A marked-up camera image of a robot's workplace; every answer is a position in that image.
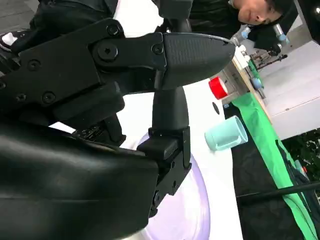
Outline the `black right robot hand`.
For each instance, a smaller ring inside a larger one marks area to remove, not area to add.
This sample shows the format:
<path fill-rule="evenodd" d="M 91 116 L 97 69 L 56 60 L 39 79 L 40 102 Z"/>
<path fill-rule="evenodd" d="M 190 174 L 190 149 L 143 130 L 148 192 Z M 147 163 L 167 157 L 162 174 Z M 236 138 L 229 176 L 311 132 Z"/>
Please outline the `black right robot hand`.
<path fill-rule="evenodd" d="M 127 38 L 112 18 L 23 51 L 0 78 L 0 237 L 113 240 L 143 229 L 192 168 L 183 87 L 233 58 L 228 39 L 189 32 Z M 149 138 L 137 150 L 51 128 L 87 129 L 124 96 L 153 93 Z"/>

